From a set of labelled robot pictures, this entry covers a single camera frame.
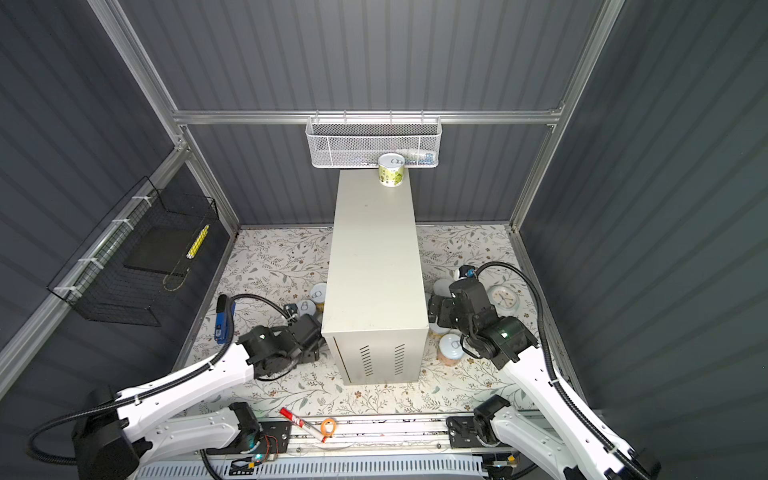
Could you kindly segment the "orange label can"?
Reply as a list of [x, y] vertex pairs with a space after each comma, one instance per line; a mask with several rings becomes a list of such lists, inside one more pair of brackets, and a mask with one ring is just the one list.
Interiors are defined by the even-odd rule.
[[437, 360], [448, 367], [456, 366], [464, 358], [461, 338], [454, 333], [443, 335], [437, 346]]

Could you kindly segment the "green label can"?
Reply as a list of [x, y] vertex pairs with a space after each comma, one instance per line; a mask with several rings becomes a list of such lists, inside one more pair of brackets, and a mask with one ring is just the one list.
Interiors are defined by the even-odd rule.
[[398, 187], [405, 174], [405, 158], [398, 153], [385, 153], [378, 158], [378, 178], [385, 187]]

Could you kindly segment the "yellow label can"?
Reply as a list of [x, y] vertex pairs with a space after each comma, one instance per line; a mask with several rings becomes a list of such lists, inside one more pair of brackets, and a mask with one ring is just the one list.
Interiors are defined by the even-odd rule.
[[429, 324], [429, 329], [430, 329], [430, 332], [432, 334], [434, 334], [434, 335], [436, 335], [438, 337], [441, 337], [441, 336], [451, 332], [450, 328], [441, 327], [441, 326], [437, 325], [436, 323], [430, 323]]

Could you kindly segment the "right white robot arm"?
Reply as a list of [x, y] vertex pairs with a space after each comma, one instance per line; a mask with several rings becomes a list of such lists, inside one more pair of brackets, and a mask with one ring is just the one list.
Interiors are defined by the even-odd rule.
[[661, 464], [611, 430], [555, 372], [547, 351], [514, 316], [502, 317], [476, 278], [439, 280], [428, 319], [460, 333], [460, 347], [487, 359], [527, 395], [548, 422], [540, 427], [496, 394], [474, 410], [478, 439], [518, 449], [556, 479], [655, 479]]

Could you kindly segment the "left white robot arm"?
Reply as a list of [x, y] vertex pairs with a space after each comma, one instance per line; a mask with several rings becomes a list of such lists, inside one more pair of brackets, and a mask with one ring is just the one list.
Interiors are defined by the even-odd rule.
[[303, 314], [286, 326], [257, 326], [220, 360], [208, 358], [166, 377], [120, 392], [109, 386], [88, 394], [88, 414], [76, 420], [71, 439], [81, 479], [126, 479], [139, 468], [195, 450], [263, 456], [279, 449], [245, 402], [209, 414], [180, 412], [249, 380], [273, 380], [314, 362], [321, 322]]

